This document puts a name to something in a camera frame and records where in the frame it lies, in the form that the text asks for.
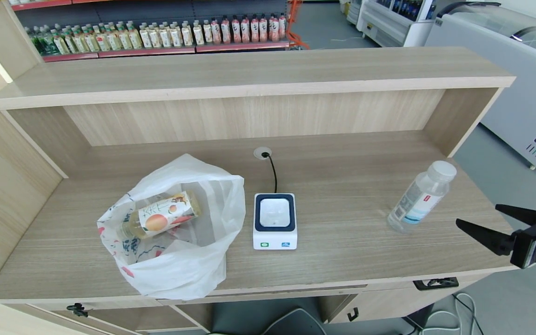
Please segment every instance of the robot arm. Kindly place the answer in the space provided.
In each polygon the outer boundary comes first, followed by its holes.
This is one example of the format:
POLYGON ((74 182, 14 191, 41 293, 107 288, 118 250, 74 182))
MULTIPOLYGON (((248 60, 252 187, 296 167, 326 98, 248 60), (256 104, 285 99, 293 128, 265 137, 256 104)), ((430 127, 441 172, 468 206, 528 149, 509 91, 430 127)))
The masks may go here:
POLYGON ((521 269, 536 263, 536 210, 506 204, 496 205, 496 210, 530 227, 506 235, 461 219, 456 219, 456 225, 496 255, 508 256, 512 253, 510 263, 521 269))

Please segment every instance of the red shelf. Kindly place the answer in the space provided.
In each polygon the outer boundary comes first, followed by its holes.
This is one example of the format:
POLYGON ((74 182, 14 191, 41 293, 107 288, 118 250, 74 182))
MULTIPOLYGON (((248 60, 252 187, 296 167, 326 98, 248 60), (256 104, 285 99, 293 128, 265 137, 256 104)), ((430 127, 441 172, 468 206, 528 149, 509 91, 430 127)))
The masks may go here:
POLYGON ((48 0, 48 1, 37 1, 37 2, 29 2, 27 4, 13 5, 11 9, 13 9, 14 11, 23 11, 24 9, 66 6, 66 5, 71 5, 71 4, 72 4, 72 0, 48 0))
POLYGON ((88 59, 97 59, 97 58, 98 58, 98 53, 87 53, 87 54, 43 56, 43 61, 45 61, 45 63, 49 63, 52 61, 88 60, 88 59))
POLYGON ((170 49, 134 49, 120 51, 105 51, 98 53, 98 58, 104 59, 108 57, 130 57, 143 55, 172 55, 172 54, 193 54, 195 47, 171 47, 170 49))
POLYGON ((279 42, 260 42, 260 43, 231 43, 231 44, 208 44, 198 45, 195 47, 197 53, 211 53, 213 51, 237 51, 237 50, 258 50, 258 49, 275 49, 277 47, 289 47, 288 40, 279 42))
POLYGON ((111 0, 72 0, 74 4, 85 4, 87 2, 102 2, 102 1, 111 1, 111 0))

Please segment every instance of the water bottle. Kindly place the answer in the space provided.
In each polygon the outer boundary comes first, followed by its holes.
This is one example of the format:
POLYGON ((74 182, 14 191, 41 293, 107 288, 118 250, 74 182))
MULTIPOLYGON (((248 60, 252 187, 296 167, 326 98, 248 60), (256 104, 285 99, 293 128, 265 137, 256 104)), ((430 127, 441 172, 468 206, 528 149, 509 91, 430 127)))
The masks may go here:
POLYGON ((447 161, 434 161, 420 173, 388 215, 388 225, 408 234, 449 192, 456 168, 447 161))

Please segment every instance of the pink beverage bottle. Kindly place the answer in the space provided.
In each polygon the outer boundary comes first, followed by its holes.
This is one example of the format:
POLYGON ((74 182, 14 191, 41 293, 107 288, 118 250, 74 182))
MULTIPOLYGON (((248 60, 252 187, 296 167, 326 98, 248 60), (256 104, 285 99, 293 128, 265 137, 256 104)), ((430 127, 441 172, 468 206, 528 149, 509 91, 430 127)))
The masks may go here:
POLYGON ((278 36, 283 39, 287 36, 287 31, 285 30, 285 25, 287 24, 287 18, 285 13, 281 13, 281 17, 278 18, 278 36))
POLYGON ((225 44, 230 43, 230 23, 227 19, 227 15, 223 16, 223 21, 221 23, 221 30, 223 31, 223 42, 225 44))
POLYGON ((221 44, 221 26, 219 26, 219 22, 214 17, 210 22, 210 28, 212 30, 212 43, 221 44))
POLYGON ((260 23, 257 16, 254 14, 251 17, 251 42, 257 43, 260 41, 260 23))
POLYGON ((268 20, 266 15, 260 17, 260 42, 268 41, 268 20))
POLYGON ((241 25, 237 20, 237 15, 233 15, 231 26, 233 27, 233 42, 241 43, 241 25))
POLYGON ((272 42, 278 42, 280 40, 278 34, 278 19, 274 17, 274 14, 270 17, 270 40, 272 42))
POLYGON ((241 41, 244 43, 249 43, 249 20, 247 15, 243 15, 241 20, 241 41))

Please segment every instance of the counter top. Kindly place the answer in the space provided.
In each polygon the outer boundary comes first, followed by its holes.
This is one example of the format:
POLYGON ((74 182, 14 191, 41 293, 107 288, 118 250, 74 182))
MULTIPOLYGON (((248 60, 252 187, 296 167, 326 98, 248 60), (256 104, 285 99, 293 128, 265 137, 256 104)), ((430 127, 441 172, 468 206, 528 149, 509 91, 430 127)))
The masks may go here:
POLYGON ((41 63, 0 91, 0 110, 113 102, 508 87, 463 47, 168 55, 41 63))
POLYGON ((0 302, 115 299, 137 295, 102 245, 96 220, 141 178, 183 153, 245 178, 247 215, 230 246, 227 277, 212 295, 335 288, 512 269, 455 226, 456 218, 509 233, 508 223, 458 169, 450 193, 411 235, 386 217, 417 174, 445 159, 423 131, 93 147, 63 180, 0 271, 0 302), (298 249, 251 242, 253 196, 295 194, 298 249))

